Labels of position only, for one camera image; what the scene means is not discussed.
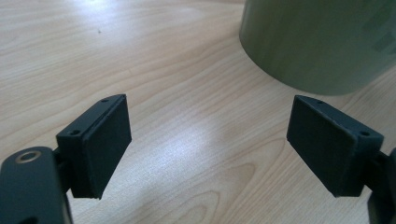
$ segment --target cylindrical container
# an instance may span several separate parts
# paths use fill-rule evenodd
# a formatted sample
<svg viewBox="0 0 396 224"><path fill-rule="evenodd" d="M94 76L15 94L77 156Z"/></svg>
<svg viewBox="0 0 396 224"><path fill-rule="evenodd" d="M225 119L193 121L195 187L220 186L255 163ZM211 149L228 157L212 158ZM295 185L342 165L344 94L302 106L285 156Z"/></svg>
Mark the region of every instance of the cylindrical container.
<svg viewBox="0 0 396 224"><path fill-rule="evenodd" d="M396 0L247 0L240 40L294 88L352 92L396 65Z"/></svg>

